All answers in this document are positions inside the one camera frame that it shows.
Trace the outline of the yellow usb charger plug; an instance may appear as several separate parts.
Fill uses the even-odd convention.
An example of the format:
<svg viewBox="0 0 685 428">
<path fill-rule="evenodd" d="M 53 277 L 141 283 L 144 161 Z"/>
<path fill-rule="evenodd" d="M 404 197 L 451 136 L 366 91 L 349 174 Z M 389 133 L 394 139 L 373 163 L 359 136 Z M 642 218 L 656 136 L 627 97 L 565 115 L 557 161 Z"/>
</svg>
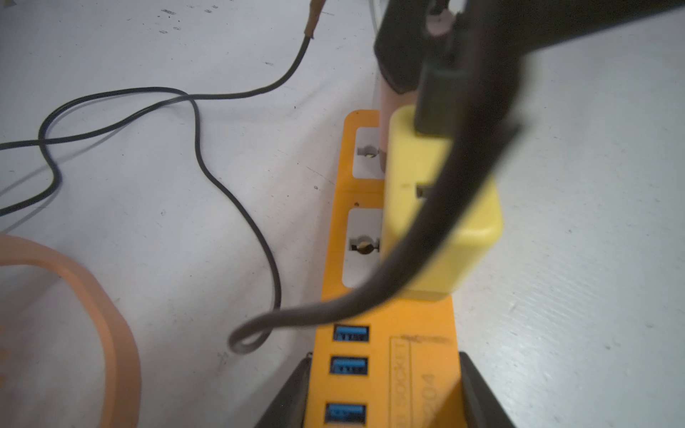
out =
<svg viewBox="0 0 685 428">
<path fill-rule="evenodd" d="M 383 261 L 370 281 L 380 300 L 443 299 L 503 231 L 491 174 L 518 128 L 468 119 L 454 138 L 428 137 L 415 130 L 414 116 L 405 106 L 389 122 Z"/>
</svg>

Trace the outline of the orange desk fan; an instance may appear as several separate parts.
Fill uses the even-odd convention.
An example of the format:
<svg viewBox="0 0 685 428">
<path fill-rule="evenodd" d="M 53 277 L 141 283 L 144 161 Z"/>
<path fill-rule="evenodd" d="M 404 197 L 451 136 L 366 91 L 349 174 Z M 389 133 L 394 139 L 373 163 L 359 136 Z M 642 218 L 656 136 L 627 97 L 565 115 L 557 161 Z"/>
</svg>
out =
<svg viewBox="0 0 685 428">
<path fill-rule="evenodd" d="M 127 321 L 95 276 L 75 260 L 21 237 L 1 236 L 1 265 L 34 266 L 60 276 L 89 314 L 105 357 L 105 397 L 100 426 L 138 425 L 142 375 L 137 344 Z"/>
</svg>

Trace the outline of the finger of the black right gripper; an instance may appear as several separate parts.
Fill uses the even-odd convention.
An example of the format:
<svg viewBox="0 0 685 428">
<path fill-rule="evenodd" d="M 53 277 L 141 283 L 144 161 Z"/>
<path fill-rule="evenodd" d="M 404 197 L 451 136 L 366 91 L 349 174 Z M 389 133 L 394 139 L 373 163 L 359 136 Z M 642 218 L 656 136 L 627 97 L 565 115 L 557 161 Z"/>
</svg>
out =
<svg viewBox="0 0 685 428">
<path fill-rule="evenodd" d="M 392 0 L 381 22 L 374 52 L 385 82 L 397 94 L 415 91 L 431 44 L 426 18 L 433 1 Z"/>
<path fill-rule="evenodd" d="M 683 7 L 670 0 L 485 1 L 481 55 L 519 57 Z"/>
</svg>

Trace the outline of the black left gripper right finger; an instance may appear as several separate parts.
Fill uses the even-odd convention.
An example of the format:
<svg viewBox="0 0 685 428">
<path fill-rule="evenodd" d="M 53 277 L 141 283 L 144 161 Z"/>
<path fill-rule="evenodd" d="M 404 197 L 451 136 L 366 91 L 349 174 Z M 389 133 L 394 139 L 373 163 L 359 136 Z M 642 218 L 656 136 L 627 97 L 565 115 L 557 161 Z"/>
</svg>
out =
<svg viewBox="0 0 685 428">
<path fill-rule="evenodd" d="M 473 360 L 460 351 L 464 416 L 469 428 L 515 428 Z"/>
</svg>

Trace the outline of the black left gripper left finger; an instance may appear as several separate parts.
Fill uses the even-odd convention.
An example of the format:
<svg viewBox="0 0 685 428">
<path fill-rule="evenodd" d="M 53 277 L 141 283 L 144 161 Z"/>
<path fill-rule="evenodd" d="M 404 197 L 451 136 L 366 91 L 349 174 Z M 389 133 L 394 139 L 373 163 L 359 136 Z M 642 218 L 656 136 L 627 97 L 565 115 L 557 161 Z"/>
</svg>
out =
<svg viewBox="0 0 685 428">
<path fill-rule="evenodd" d="M 312 355 L 306 355 L 269 404 L 255 428 L 302 428 L 310 384 Z"/>
</svg>

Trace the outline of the orange power strip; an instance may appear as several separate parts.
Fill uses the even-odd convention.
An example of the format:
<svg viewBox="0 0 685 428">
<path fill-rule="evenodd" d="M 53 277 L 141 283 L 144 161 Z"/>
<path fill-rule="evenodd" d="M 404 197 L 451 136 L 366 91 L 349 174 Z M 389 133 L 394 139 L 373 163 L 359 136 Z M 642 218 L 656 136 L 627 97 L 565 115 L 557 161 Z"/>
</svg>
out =
<svg viewBox="0 0 685 428">
<path fill-rule="evenodd" d="M 322 298 L 349 289 L 344 262 L 354 235 L 378 239 L 384 183 L 356 178 L 357 142 L 376 135 L 379 113 L 357 110 L 344 120 L 335 181 Z M 317 329 L 304 414 L 306 427 L 464 427 L 460 355 L 450 298 L 394 300 L 344 326 L 369 332 L 359 342 Z"/>
</svg>

